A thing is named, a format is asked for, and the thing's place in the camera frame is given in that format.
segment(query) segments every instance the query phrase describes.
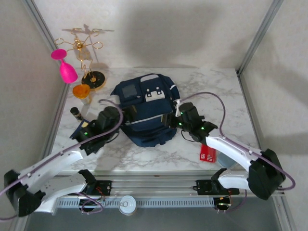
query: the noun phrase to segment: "small bottle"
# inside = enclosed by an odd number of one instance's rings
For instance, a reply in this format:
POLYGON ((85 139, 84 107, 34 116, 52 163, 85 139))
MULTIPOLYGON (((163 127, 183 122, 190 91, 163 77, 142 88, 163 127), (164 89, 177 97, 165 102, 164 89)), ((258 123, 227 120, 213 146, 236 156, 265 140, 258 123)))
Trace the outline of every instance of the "small bottle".
POLYGON ((73 116, 75 116, 78 122, 81 122, 84 119, 78 108, 72 107, 70 112, 73 114, 73 116))
POLYGON ((88 84, 79 84, 73 88, 73 95, 80 99, 84 105, 91 103, 90 86, 88 84))

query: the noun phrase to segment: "backpack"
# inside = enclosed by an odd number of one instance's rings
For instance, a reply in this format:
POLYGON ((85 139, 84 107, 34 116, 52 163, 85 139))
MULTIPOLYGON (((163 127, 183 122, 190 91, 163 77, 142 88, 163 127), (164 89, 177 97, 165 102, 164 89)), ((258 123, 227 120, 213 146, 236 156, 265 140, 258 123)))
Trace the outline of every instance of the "backpack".
POLYGON ((178 88, 167 76, 148 74, 116 85, 111 95, 118 95, 120 108, 134 106, 133 121, 121 130, 139 147, 155 147, 172 139, 177 129, 161 122, 165 113, 175 112, 173 101, 180 98, 178 88))

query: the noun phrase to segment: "pink wine glass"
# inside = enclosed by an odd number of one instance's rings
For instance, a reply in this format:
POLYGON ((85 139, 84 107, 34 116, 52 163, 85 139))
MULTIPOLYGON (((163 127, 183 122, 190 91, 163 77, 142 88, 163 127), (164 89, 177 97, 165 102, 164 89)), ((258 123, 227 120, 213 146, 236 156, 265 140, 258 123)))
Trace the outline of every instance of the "pink wine glass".
POLYGON ((72 65, 64 62, 64 58, 66 57, 67 52, 63 49, 57 49, 51 53, 51 57, 54 60, 61 60, 60 65, 60 75, 65 83, 72 83, 75 82, 78 78, 78 75, 73 68, 72 65))

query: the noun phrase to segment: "red card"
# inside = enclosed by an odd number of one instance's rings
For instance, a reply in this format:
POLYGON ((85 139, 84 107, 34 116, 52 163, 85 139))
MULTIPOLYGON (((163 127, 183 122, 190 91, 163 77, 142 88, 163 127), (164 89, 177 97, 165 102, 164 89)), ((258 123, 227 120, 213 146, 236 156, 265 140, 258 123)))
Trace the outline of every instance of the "red card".
POLYGON ((200 160, 210 163, 216 162, 216 150, 202 144, 200 152, 200 160))

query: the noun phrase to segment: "white marble surface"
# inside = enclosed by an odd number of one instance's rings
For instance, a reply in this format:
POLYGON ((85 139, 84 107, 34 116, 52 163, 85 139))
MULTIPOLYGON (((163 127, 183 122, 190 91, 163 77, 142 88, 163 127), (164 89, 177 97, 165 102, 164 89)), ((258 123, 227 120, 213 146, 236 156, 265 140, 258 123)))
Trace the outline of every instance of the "white marble surface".
MULTIPOLYGON (((78 126, 70 109, 76 106, 82 115, 95 119, 102 110, 96 102, 110 95, 115 85, 122 80, 138 77, 148 73, 160 73, 172 78, 179 88, 180 96, 186 97, 200 91, 211 91, 224 101, 227 115, 223 130, 230 138, 238 139, 248 145, 257 146, 257 141, 244 103, 244 98, 234 69, 195 69, 195 68, 115 68, 100 70, 107 78, 106 85, 97 93, 90 106, 84 106, 72 94, 71 86, 67 96, 63 115, 55 139, 52 153, 75 144, 69 136, 78 126)), ((219 125, 222 118, 222 107, 212 96, 199 96, 192 99, 199 114, 205 119, 219 125)), ((121 131, 119 137, 105 145, 97 154, 91 154, 75 162, 64 171, 88 170, 124 170, 124 171, 185 171, 216 170, 218 164, 199 160, 201 144, 185 141, 177 132, 173 140, 154 148, 141 148, 132 143, 121 131)))

